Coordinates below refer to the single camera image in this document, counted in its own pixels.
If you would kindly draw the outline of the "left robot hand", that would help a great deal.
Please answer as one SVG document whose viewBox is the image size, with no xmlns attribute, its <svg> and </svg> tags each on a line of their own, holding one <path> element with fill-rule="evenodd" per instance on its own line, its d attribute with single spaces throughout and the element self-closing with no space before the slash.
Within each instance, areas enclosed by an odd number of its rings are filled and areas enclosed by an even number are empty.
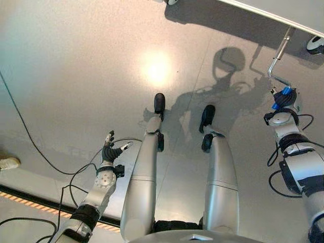
<svg viewBox="0 0 324 243">
<path fill-rule="evenodd" d="M 133 142 L 128 142 L 125 145 L 113 148 L 114 146 L 114 130 L 110 131 L 104 140 L 104 146 L 102 148 L 102 161 L 113 163 L 125 150 L 129 149 Z"/>
</svg>

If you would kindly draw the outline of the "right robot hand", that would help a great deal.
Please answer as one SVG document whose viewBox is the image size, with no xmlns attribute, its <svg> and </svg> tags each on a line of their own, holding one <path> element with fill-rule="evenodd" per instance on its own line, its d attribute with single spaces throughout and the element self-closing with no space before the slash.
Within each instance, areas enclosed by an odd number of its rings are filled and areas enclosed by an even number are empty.
<svg viewBox="0 0 324 243">
<path fill-rule="evenodd" d="M 300 92 L 296 88 L 285 87 L 283 90 L 274 93 L 273 97 L 274 104 L 272 109 L 290 108 L 297 113 L 301 112 Z"/>
</svg>

